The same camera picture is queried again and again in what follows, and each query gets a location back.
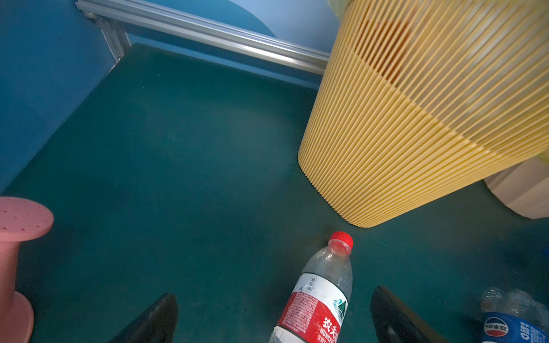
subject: blue wall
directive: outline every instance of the blue wall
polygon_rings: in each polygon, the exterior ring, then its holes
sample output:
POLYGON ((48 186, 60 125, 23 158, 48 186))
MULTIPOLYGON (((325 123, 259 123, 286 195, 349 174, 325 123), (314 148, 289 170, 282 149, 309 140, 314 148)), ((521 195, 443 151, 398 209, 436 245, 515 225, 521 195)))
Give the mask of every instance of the blue wall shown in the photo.
POLYGON ((113 63, 73 0, 0 2, 0 193, 113 63))
MULTIPOLYGON (((198 15, 303 46, 331 51, 339 20, 325 0, 149 0, 158 5, 198 15)), ((250 71, 300 86, 318 89, 322 77, 205 44, 126 24, 130 42, 170 50, 250 71)))
MULTIPOLYGON (((151 1, 327 52, 339 27, 326 0, 151 1)), ((310 88, 320 84, 320 76, 289 67, 168 35, 128 32, 132 43, 310 88)), ((78 11, 73 0, 0 2, 0 193, 113 63, 100 29, 78 11)))
POLYGON ((339 19, 326 0, 231 0, 284 41, 331 52, 339 19))

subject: green floor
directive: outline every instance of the green floor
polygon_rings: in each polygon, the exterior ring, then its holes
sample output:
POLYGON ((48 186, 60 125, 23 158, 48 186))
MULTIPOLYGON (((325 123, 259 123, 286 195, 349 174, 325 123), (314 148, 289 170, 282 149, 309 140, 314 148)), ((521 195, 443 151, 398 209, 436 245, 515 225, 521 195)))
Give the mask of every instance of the green floor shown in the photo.
POLYGON ((340 343, 376 342, 378 284, 455 343, 477 341, 486 286, 549 303, 549 220, 515 215, 482 182, 372 229, 343 221, 297 165, 315 95, 134 46, 5 192, 55 216, 20 253, 31 342, 107 342, 165 292, 176 342, 266 342, 336 230, 355 239, 340 343))

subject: metal bracket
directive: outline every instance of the metal bracket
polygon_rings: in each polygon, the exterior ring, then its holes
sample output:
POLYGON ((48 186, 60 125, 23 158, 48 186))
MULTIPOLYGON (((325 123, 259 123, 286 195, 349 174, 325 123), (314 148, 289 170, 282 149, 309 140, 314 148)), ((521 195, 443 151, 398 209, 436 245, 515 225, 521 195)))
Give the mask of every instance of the metal bracket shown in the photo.
POLYGON ((84 14, 120 20, 320 75, 324 74, 330 57, 326 52, 146 1, 78 0, 76 6, 84 14))
POLYGON ((111 54, 113 54, 116 63, 124 56, 132 46, 130 39, 124 28, 124 24, 119 20, 105 18, 91 12, 83 12, 84 16, 95 20, 97 26, 101 29, 103 37, 107 41, 111 54))

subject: pink stool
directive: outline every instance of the pink stool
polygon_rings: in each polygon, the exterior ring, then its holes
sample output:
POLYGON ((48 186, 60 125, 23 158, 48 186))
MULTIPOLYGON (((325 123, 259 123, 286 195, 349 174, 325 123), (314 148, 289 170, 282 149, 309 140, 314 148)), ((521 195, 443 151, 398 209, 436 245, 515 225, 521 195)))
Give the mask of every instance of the pink stool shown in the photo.
POLYGON ((31 200, 0 196, 0 341, 27 343, 34 325, 32 306, 15 291, 19 245, 46 234, 53 214, 31 200))

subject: crushed plastic bottle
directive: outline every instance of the crushed plastic bottle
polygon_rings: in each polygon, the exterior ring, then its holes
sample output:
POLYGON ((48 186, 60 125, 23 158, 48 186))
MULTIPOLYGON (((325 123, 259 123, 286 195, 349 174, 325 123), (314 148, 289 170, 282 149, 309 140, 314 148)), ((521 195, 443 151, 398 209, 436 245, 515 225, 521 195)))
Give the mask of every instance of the crushed plastic bottle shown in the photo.
POLYGON ((484 291, 483 343, 548 343, 549 311, 521 290, 504 292, 497 287, 484 291))
POLYGON ((269 343, 335 343, 352 291, 353 242, 335 232, 305 265, 269 343))

